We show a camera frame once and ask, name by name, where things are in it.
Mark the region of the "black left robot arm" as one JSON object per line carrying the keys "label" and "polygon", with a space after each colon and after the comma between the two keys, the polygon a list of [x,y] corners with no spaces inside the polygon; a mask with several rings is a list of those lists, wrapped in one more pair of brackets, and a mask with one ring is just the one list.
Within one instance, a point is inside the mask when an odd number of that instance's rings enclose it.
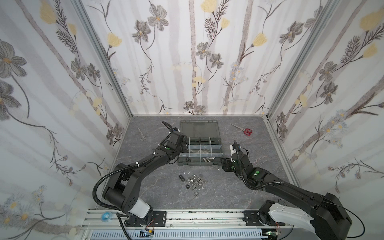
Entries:
{"label": "black left robot arm", "polygon": [[128,214],[148,226],[152,223],[154,209],[140,197],[142,181],[159,167],[165,166],[188,150],[187,137],[179,129],[163,121],[169,134],[160,142],[153,153],[138,162],[119,164],[114,170],[101,177],[93,187],[92,197],[99,206],[118,211],[116,216],[125,237],[130,240],[122,218]]}

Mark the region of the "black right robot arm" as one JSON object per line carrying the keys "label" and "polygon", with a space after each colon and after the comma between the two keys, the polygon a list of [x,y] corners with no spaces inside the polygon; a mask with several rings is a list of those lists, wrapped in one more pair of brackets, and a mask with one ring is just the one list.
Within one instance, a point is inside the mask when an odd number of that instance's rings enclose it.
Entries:
{"label": "black right robot arm", "polygon": [[254,167],[249,152],[242,152],[237,142],[230,146],[231,157],[222,158],[225,172],[234,173],[252,191],[265,191],[292,207],[267,200],[256,211],[245,211],[247,226],[292,225],[314,233],[321,240],[346,240],[353,225],[352,211],[333,194],[313,193],[290,184],[271,172]]}

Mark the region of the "grey plastic organizer box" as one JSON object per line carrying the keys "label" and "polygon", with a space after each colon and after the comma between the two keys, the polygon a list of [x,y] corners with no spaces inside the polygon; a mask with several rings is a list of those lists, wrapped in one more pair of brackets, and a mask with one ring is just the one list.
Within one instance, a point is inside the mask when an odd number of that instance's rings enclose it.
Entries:
{"label": "grey plastic organizer box", "polygon": [[[188,151],[181,153],[179,166],[219,166],[223,156],[222,139],[217,120],[181,121],[180,131],[186,135]],[[215,157],[206,163],[203,157]]]}

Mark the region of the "red handled scissors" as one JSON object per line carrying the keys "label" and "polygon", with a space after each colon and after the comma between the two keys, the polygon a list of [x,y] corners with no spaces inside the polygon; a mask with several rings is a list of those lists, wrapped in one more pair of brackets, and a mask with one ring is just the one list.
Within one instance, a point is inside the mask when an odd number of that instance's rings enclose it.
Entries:
{"label": "red handled scissors", "polygon": [[250,135],[253,133],[253,131],[252,131],[251,129],[248,129],[248,128],[242,128],[242,127],[236,126],[236,125],[234,125],[234,124],[231,124],[231,125],[232,125],[233,127],[237,128],[237,129],[241,130],[246,136],[250,136]]}

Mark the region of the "aluminium mounting rail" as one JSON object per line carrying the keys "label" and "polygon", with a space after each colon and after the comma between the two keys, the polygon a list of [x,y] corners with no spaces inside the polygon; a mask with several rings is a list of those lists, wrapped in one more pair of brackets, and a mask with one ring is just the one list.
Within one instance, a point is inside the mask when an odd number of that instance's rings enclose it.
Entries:
{"label": "aluminium mounting rail", "polygon": [[178,229],[278,229],[283,230],[291,226],[314,232],[311,222],[314,220],[302,210],[273,204],[270,224],[263,224],[258,209],[222,209],[222,210],[159,210],[154,212],[149,224],[140,224],[134,216],[123,217],[123,222],[137,224],[129,230],[149,228],[155,230]]}

